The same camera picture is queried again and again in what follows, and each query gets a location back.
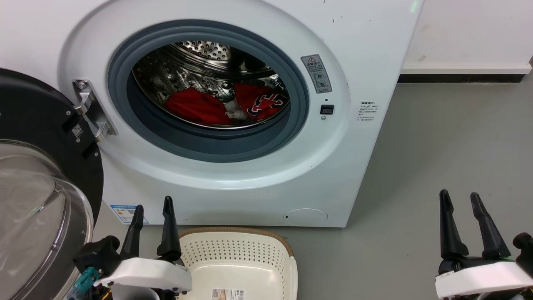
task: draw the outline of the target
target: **perforated basket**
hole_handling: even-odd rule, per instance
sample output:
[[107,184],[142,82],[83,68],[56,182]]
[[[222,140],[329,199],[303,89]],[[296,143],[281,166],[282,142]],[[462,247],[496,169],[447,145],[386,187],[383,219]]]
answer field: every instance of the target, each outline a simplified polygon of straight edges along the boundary
[[195,228],[180,234],[192,291],[180,300],[296,300],[298,271],[281,236],[240,227]]

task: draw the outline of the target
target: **white wall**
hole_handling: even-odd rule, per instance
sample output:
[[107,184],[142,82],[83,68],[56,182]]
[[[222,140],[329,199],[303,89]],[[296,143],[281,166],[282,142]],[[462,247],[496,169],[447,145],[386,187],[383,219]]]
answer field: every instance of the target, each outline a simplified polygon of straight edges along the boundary
[[403,74],[527,74],[532,0],[425,0]]

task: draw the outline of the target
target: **open washing machine door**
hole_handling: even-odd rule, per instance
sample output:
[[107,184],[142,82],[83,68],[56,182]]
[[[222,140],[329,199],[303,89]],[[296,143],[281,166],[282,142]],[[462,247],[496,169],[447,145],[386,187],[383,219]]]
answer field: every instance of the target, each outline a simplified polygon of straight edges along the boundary
[[0,299],[63,299],[100,210],[100,151],[43,82],[0,69],[0,98]]

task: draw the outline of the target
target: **robotic arm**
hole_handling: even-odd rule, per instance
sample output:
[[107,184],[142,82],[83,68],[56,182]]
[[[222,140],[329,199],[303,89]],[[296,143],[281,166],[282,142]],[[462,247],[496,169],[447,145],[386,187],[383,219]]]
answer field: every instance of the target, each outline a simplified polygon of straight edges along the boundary
[[165,197],[165,222],[156,259],[139,257],[139,237],[143,226],[143,207],[137,206],[120,254],[114,236],[87,243],[74,258],[82,276],[74,284],[67,300],[83,299],[92,289],[105,300],[174,300],[192,289],[192,276],[181,261],[180,240],[176,229],[174,204]]
[[461,242],[452,216],[454,207],[448,191],[440,192],[440,242],[442,262],[435,288],[440,299],[519,300],[533,286],[533,239],[517,235],[513,245],[521,249],[516,262],[478,193],[470,195],[474,216],[479,222],[484,251],[471,257]]

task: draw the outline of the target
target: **red clothing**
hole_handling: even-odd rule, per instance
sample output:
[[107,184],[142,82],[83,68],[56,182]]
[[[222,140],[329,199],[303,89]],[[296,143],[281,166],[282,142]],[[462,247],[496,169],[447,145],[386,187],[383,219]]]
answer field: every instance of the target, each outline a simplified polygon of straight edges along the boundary
[[233,124],[233,121],[226,116],[226,108],[222,102],[195,88],[172,94],[165,102],[165,107],[173,114],[198,124]]
[[289,101],[287,97],[275,93],[267,86],[234,83],[233,89],[237,103],[254,120],[261,120],[275,114]]

